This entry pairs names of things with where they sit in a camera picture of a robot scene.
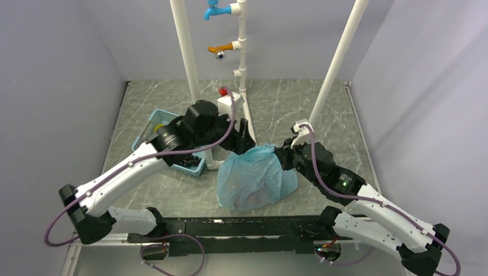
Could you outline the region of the light blue plastic bag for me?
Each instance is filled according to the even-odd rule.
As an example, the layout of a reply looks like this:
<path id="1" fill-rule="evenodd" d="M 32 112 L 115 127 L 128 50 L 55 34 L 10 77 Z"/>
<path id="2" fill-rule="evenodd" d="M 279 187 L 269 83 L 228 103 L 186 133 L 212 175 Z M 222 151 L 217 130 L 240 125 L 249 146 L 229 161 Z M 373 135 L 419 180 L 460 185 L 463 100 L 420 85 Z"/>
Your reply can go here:
<path id="1" fill-rule="evenodd" d="M 275 204 L 298 188 L 294 170 L 284 170 L 276 145 L 253 147 L 242 155 L 230 153 L 217 174 L 216 198 L 230 211 L 248 211 Z"/>

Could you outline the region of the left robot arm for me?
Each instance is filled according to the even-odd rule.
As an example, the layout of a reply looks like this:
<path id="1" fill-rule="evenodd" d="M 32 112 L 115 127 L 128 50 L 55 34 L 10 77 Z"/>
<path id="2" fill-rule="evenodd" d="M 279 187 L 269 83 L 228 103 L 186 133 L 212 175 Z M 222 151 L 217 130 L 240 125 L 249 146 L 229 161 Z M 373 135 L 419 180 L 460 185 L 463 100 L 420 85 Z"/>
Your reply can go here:
<path id="1" fill-rule="evenodd" d="M 199 151 L 220 146 L 241 155 L 255 146 L 245 118 L 235 119 L 235 105 L 222 107 L 199 100 L 184 115 L 149 134 L 121 163 L 78 187 L 59 190 L 82 244 L 93 244 L 113 233 L 135 233 L 152 242 L 163 239 L 166 221 L 157 208 L 116 208 L 113 203 L 148 177 Z"/>

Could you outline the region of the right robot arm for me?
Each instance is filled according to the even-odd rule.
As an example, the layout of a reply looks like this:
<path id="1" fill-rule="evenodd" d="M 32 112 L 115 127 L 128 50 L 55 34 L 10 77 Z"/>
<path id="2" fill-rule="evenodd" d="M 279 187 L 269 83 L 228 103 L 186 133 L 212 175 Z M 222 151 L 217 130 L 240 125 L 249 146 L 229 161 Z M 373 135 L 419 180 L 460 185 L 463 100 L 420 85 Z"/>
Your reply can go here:
<path id="1" fill-rule="evenodd" d="M 341 209 L 327 206 L 317 219 L 318 235 L 340 236 L 367 243 L 390 253 L 415 275 L 435 275 L 442 244 L 450 230 L 445 225 L 423 222 L 403 212 L 379 194 L 355 172 L 337 165 L 333 154 L 316 142 L 291 146 L 286 139 L 274 149 L 284 170 L 295 169 L 319 189 L 327 199 L 369 217 L 357 219 Z"/>

